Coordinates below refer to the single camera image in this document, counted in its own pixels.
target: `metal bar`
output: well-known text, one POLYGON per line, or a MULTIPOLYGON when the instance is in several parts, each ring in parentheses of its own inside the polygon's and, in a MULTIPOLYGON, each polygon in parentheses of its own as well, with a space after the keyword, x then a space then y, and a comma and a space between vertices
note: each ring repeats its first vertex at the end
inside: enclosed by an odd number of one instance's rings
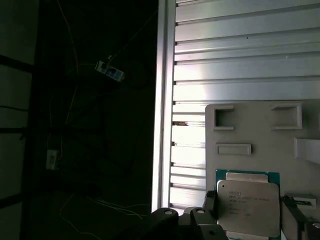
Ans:
POLYGON ((156 86, 155 86, 155 114, 154 114, 154 142, 153 142, 153 170, 152 170, 152 206, 154 212, 160 208, 161 179, 162 179, 162 129, 164 126, 164 86, 165 86, 165 52, 166 52, 166 17, 167 0, 159 0, 158 32, 156 56, 156 86))
MULTIPOLYGON (((39 101, 39 93, 41 89, 37 88, 38 81, 42 80, 41 68, 38 66, 42 62, 42 48, 38 43, 43 42, 43 29, 46 28, 46 15, 44 13, 44 1, 39 1, 38 6, 38 26, 37 26, 37 37, 36 37, 36 48, 34 54, 34 65, 35 70, 32 71, 32 81, 31 81, 31 93, 29 99, 29 112, 27 126, 29 128, 34 128, 37 125, 37 121, 34 117, 38 115, 38 109, 35 106, 37 101, 39 101)), ((21 175, 21 192, 27 192, 30 190, 33 182, 33 168, 34 168, 34 142, 35 135, 27 136, 24 145, 24 157, 23 157, 23 167, 21 175)), ((30 209, 31 199, 27 198, 22 202, 21 206, 21 221, 20 221, 20 240, 27 240, 29 238, 29 228, 30 228, 30 209)))
POLYGON ((176 3, 172 0, 167 2, 167 44, 165 66, 165 97, 164 97, 164 120, 163 120, 163 156, 162 156, 162 196, 161 207, 169 206, 170 199, 170 167, 172 147, 172 111, 173 111, 173 86, 174 86, 174 52, 175 52, 175 29, 176 29, 176 3))
POLYGON ((34 71, 33 65, 3 55, 0 55, 0 65, 4 65, 9 68, 17 69, 27 73, 32 73, 34 71))

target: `cpu processor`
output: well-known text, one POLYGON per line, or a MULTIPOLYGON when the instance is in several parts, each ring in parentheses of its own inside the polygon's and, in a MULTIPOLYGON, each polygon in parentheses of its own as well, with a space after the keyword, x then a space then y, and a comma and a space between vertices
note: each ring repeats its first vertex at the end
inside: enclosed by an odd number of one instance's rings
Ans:
POLYGON ((217 181, 218 224, 228 232, 280 235, 280 190, 267 174, 227 172, 217 181))

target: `dark background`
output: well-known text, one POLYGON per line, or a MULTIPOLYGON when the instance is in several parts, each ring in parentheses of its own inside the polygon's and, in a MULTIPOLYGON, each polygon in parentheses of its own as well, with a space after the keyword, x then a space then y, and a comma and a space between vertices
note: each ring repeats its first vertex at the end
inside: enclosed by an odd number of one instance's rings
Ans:
POLYGON ((60 217, 62 205, 74 192, 62 211, 64 218, 81 232, 107 240, 139 218, 89 200, 87 190, 122 206, 146 204, 130 208, 142 215, 151 211, 158 1, 60 0, 60 5, 73 37, 79 75, 57 1, 40 1, 35 65, 41 72, 33 75, 29 124, 43 131, 26 143, 31 149, 26 156, 32 160, 27 169, 24 166, 24 177, 29 179, 24 188, 46 188, 46 181, 72 183, 72 187, 70 192, 53 191, 33 199, 22 223, 27 223, 27 239, 95 239, 77 233, 60 217), (125 80, 117 83, 96 72, 94 64, 106 62, 121 50, 150 17, 110 64, 125 73, 125 80), (59 134, 48 138, 45 131, 50 126, 50 111, 52 126, 64 126, 76 86, 68 123, 87 109, 72 126, 99 128, 99 135, 75 134, 96 149, 59 134), (48 180, 44 171, 47 148, 60 150, 61 142, 61 170, 48 180), (124 172, 111 161, 129 170, 124 172))

